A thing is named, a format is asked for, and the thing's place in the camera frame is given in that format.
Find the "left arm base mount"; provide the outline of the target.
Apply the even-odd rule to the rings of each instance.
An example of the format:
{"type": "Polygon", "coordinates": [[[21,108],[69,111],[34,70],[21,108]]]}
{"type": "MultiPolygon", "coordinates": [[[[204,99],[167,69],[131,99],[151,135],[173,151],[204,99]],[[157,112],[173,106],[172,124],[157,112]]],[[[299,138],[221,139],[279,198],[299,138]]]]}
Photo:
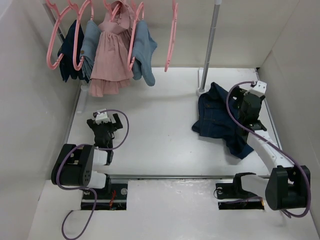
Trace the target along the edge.
{"type": "Polygon", "coordinates": [[[106,177],[104,188],[95,188],[95,210],[125,211],[127,209],[128,181],[106,177]]]}

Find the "dark blue denim trousers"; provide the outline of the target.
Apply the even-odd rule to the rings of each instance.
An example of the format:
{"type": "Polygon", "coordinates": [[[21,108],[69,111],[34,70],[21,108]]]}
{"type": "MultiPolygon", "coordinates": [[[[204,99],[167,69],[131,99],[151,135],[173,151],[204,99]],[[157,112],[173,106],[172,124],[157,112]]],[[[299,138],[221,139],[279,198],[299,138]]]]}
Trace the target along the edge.
{"type": "Polygon", "coordinates": [[[228,92],[215,82],[198,98],[198,120],[191,127],[201,137],[222,139],[229,152],[244,159],[254,150],[237,132],[238,125],[230,117],[226,99],[228,92]]]}

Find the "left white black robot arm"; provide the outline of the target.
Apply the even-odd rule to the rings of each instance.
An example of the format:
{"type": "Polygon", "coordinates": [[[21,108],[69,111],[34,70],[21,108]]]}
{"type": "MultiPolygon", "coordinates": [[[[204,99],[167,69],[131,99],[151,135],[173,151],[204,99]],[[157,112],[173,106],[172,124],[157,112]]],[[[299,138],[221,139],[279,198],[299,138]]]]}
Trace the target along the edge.
{"type": "Polygon", "coordinates": [[[93,113],[86,121],[94,134],[94,144],[64,144],[51,171],[51,182],[63,188],[94,189],[102,199],[111,195],[108,176],[93,170],[94,166],[112,163],[115,132],[123,128],[117,113],[108,116],[105,109],[93,113]]]}

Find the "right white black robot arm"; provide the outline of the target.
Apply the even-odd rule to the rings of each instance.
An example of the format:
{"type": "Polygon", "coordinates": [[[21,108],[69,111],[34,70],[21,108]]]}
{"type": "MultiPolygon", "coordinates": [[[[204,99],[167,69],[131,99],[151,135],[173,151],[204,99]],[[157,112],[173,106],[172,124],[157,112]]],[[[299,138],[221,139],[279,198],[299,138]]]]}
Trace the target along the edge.
{"type": "Polygon", "coordinates": [[[268,171],[264,180],[254,173],[239,173],[231,184],[231,191],[237,197],[252,193],[264,198],[274,211],[282,211],[288,217],[304,217],[311,206],[311,173],[305,165],[299,165],[291,156],[277,147],[261,123],[259,113],[265,99],[266,85],[252,83],[252,89],[245,90],[238,84],[227,94],[226,107],[235,107],[238,117],[229,116],[237,125],[242,139],[258,154],[268,171]]]}

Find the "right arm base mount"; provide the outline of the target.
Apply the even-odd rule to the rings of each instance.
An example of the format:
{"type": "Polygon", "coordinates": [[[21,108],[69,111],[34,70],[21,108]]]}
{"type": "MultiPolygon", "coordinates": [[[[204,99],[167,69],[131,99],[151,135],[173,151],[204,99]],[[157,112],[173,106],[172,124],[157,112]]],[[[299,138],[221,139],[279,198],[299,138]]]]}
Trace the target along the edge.
{"type": "Polygon", "coordinates": [[[232,182],[215,184],[213,196],[219,210],[264,210],[264,201],[254,193],[239,190],[232,182]]]}

